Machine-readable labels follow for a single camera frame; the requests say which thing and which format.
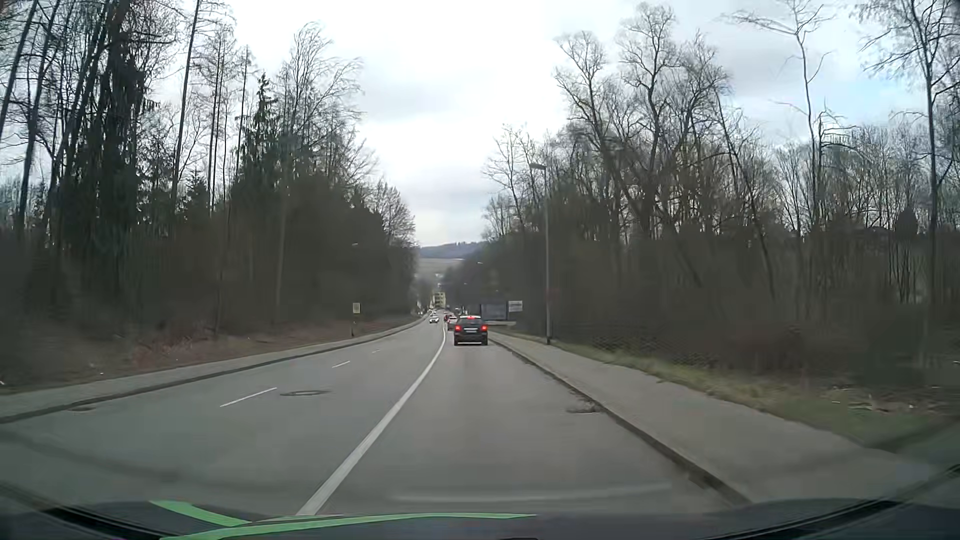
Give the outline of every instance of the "manhole cover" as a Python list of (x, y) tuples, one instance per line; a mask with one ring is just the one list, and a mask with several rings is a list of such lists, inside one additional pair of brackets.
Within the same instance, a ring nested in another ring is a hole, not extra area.
[(578, 405), (568, 407), (566, 412), (571, 414), (592, 414), (594, 412), (600, 412), (600, 407), (595, 403), (580, 403)]
[(329, 393), (329, 390), (294, 390), (293, 392), (283, 392), (281, 396), (319, 396)]

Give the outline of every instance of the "black suv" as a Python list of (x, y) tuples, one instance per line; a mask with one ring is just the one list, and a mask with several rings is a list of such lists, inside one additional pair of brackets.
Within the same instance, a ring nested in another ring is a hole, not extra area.
[(487, 323), (477, 315), (462, 315), (453, 327), (453, 344), (487, 344)]

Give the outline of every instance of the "street lamp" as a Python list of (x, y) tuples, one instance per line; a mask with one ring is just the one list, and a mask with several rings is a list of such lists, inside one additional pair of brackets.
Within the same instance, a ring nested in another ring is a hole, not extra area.
[(550, 188), (547, 185), (546, 165), (540, 163), (528, 163), (531, 169), (531, 176), (534, 170), (543, 171), (543, 253), (546, 259), (546, 276), (544, 278), (545, 294), (543, 295), (543, 306), (546, 311), (546, 344), (550, 344)]

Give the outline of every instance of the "billboard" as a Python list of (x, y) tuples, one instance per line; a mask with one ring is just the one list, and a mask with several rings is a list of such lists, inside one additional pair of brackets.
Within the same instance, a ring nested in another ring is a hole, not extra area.
[(507, 305), (502, 302), (480, 305), (480, 316), (485, 321), (507, 320)]

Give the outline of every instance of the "distant hill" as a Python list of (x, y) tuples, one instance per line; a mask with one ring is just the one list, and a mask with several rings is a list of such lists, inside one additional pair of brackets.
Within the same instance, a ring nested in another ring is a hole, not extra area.
[(464, 258), (480, 249), (483, 242), (454, 242), (420, 248), (420, 258)]

